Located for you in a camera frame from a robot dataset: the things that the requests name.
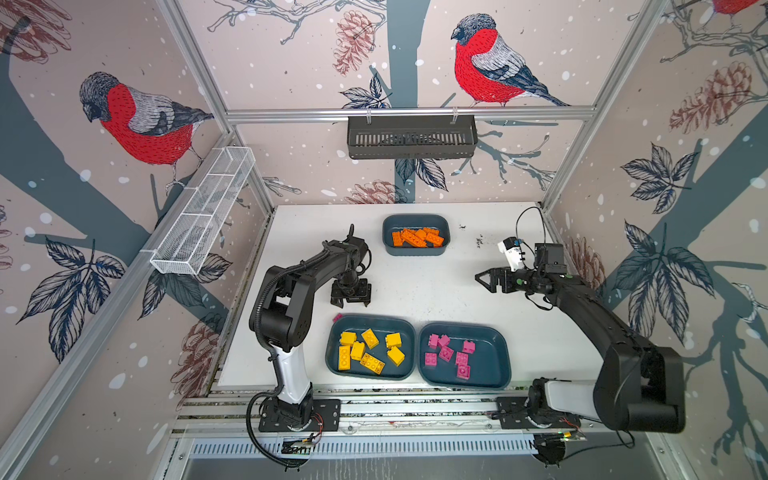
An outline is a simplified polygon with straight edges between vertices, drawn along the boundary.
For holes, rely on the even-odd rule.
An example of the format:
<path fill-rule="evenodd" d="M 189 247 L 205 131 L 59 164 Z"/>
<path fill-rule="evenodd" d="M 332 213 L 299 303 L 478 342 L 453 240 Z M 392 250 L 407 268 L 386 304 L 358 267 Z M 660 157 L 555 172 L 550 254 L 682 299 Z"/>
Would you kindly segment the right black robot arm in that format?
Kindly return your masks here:
<path fill-rule="evenodd" d="M 569 274 L 563 245 L 536 244 L 531 268 L 524 264 L 520 245 L 516 237 L 503 240 L 499 248 L 507 266 L 480 272 L 476 281 L 491 293 L 542 295 L 543 307 L 568 316 L 602 358 L 594 382 L 535 380 L 526 402 L 529 419 L 549 423 L 557 415 L 575 416 L 614 431 L 682 432 L 686 414 L 680 355 L 631 330 L 581 277 Z"/>

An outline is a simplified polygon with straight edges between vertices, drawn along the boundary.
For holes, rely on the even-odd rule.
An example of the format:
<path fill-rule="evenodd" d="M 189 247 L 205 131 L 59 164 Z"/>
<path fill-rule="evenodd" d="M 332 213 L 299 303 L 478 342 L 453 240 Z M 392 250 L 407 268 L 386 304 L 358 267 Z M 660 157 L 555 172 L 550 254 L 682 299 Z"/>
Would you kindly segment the yellow long lego brick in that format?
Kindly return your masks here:
<path fill-rule="evenodd" d="M 365 353 L 362 356 L 360 364 L 376 375 L 380 375 L 385 367 L 385 363 L 383 361 L 368 353 Z"/>
<path fill-rule="evenodd" d="M 341 345 L 338 350 L 338 370 L 348 371 L 351 368 L 351 345 Z"/>

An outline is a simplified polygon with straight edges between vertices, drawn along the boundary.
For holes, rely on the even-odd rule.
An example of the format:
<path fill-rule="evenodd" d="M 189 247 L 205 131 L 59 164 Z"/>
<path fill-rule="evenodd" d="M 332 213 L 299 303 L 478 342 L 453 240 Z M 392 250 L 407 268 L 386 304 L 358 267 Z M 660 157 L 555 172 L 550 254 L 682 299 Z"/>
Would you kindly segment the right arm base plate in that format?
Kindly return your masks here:
<path fill-rule="evenodd" d="M 498 420 L 503 429 L 580 429 L 578 417 L 548 407 L 529 405 L 521 396 L 502 396 L 496 399 L 496 411 L 490 418 Z"/>

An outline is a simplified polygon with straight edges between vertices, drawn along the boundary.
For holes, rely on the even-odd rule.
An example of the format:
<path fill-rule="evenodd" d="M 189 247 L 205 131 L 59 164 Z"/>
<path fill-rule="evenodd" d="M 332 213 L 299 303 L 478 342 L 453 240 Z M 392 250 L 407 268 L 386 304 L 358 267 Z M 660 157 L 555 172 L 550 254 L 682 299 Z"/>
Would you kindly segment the orange long lego brick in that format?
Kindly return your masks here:
<path fill-rule="evenodd" d="M 414 231 L 404 229 L 400 232 L 401 238 L 404 243 L 414 248 L 426 248 L 427 242 L 420 238 Z"/>

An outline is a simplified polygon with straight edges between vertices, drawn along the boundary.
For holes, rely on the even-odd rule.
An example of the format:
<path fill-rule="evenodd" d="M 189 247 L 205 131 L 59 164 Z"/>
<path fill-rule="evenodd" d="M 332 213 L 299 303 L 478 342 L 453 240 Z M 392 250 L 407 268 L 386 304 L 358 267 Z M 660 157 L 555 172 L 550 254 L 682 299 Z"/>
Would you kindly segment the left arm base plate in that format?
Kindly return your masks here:
<path fill-rule="evenodd" d="M 258 431 L 264 433 L 336 432 L 339 428 L 341 401 L 309 399 L 291 404 L 268 399 L 258 414 Z"/>

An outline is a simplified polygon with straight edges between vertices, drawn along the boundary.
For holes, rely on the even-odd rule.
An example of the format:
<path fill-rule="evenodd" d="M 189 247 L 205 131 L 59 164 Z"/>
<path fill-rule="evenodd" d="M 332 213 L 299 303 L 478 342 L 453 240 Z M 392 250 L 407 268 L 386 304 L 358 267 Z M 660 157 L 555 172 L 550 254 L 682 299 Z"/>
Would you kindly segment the yellow small lego brick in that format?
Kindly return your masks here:
<path fill-rule="evenodd" d="M 387 352 L 387 355 L 388 355 L 388 358 L 396 366 L 400 366 L 404 362 L 404 360 L 406 358 L 405 354 L 400 350 L 399 347 L 392 347 L 392 348 L 390 348 L 388 350 L 388 352 Z"/>

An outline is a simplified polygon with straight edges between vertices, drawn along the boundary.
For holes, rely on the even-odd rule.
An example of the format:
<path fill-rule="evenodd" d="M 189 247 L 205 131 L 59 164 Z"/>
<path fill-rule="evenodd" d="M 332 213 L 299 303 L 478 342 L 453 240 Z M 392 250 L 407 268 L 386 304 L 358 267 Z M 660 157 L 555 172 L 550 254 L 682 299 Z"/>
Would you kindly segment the yellow tall lego brick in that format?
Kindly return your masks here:
<path fill-rule="evenodd" d="M 366 344 L 364 342 L 354 342 L 351 345 L 350 358 L 354 361 L 361 361 L 365 354 Z"/>

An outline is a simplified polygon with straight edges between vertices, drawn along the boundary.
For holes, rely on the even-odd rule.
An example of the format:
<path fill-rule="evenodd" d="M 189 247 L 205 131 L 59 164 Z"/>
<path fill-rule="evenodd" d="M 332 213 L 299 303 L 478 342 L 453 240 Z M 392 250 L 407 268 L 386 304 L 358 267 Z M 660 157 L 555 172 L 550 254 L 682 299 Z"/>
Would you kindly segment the yellow square lego brick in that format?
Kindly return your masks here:
<path fill-rule="evenodd" d="M 400 333 L 388 334 L 385 341 L 387 349 L 400 348 L 402 346 L 402 337 Z"/>

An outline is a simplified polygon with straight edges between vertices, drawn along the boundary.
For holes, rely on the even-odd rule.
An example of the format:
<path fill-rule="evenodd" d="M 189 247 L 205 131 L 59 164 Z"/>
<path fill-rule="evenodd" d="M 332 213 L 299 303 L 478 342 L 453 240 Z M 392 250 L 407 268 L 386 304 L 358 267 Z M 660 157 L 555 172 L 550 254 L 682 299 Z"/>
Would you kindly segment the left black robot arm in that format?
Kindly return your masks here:
<path fill-rule="evenodd" d="M 266 394 L 268 426 L 299 430 L 319 423 L 302 349 L 312 323 L 315 294 L 330 283 L 333 306 L 369 305 L 372 286 L 363 274 L 371 260 L 367 242 L 350 229 L 342 240 L 324 241 L 311 258 L 288 267 L 275 265 L 265 273 L 249 328 L 268 352 L 277 381 Z"/>

